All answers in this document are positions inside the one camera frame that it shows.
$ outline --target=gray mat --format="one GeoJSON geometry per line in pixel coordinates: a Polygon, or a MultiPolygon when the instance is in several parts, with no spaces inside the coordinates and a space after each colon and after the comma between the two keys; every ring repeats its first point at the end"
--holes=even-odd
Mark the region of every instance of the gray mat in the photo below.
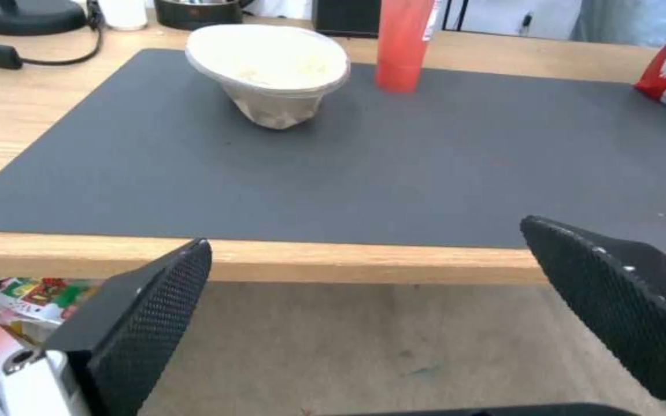
{"type": "Polygon", "coordinates": [[[666,108],[628,85],[372,79],[353,66],[275,132],[182,51],[145,50],[0,173],[0,230],[522,247],[540,214],[666,250],[666,108]]]}

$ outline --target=paper bowl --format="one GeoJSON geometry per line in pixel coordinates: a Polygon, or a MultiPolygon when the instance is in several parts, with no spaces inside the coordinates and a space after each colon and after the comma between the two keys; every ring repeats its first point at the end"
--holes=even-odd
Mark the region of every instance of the paper bowl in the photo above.
{"type": "Polygon", "coordinates": [[[315,116],[325,94],[349,78],[346,51],[299,27],[220,24],[190,34],[187,59],[220,82],[246,117],[286,129],[315,116]]]}

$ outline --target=red plastic cup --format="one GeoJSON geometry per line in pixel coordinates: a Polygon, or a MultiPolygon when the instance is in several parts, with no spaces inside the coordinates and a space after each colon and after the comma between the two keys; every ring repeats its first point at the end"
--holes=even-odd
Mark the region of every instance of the red plastic cup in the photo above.
{"type": "Polygon", "coordinates": [[[382,0],[376,81],[383,90],[415,92],[431,37],[428,25],[434,23],[429,21],[434,1],[382,0]]]}

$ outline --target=textured gripper pad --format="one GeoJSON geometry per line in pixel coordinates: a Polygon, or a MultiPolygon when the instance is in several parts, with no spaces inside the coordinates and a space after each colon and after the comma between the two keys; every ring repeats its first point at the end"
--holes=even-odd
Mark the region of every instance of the textured gripper pad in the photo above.
{"type": "Polygon", "coordinates": [[[525,218],[521,231],[571,310],[666,400],[666,254],[539,217],[525,218]]]}
{"type": "Polygon", "coordinates": [[[93,414],[135,414],[187,328],[212,253],[194,240],[108,279],[45,342],[66,352],[93,414]]]}

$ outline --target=white wall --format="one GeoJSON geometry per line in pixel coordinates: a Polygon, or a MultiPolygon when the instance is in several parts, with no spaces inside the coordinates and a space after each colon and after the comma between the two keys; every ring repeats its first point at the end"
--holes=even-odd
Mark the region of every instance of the white wall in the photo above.
{"type": "MultiPolygon", "coordinates": [[[[452,1],[447,17],[449,29],[456,28],[462,3],[462,0],[452,1]]],[[[470,0],[462,30],[518,35],[523,18],[531,13],[528,36],[569,39],[581,7],[582,0],[470,0]]]]}

